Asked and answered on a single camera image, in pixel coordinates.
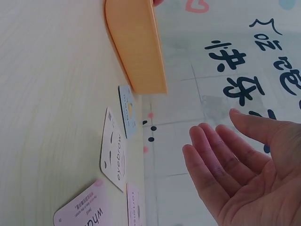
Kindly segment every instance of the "palm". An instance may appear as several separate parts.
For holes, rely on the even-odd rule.
[[[299,225],[299,125],[242,114],[231,119],[242,133],[269,145],[273,159],[225,126],[216,132],[207,124],[191,128],[193,146],[183,151],[200,197],[220,226]]]

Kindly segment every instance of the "table surface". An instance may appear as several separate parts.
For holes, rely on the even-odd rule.
[[[123,128],[118,85],[126,83],[103,0],[0,2],[1,225],[51,226],[53,214],[98,178],[112,225],[127,225],[126,195],[99,168],[106,107]],[[127,181],[144,200],[141,109],[135,97]]]

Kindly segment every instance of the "drawing of eyebrow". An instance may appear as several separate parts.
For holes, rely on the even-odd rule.
[[[274,18],[271,18],[268,22],[261,22],[260,20],[256,19],[254,21],[254,23],[252,23],[251,25],[249,25],[249,27],[254,27],[257,23],[259,23],[260,25],[268,25],[268,24],[272,24],[272,28],[274,30],[274,32],[276,32],[277,34],[283,35],[280,32],[278,32],[275,28],[275,21]]]
[[[111,144],[112,144],[112,140],[113,140],[113,132],[112,132],[112,134],[111,134]]]

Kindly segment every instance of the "pink heart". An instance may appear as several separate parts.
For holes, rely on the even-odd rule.
[[[209,10],[209,5],[205,0],[198,0],[198,4],[202,6],[203,8],[193,8],[192,3],[195,0],[188,0],[186,3],[186,11],[191,13],[206,13]]]

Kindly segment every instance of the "black dot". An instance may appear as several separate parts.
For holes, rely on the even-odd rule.
[[[266,145],[263,147],[263,150],[266,154],[269,154],[271,152],[269,146],[266,146]]]
[[[217,66],[217,71],[218,72],[223,72],[225,70],[225,65],[224,64],[219,64],[218,66]]]

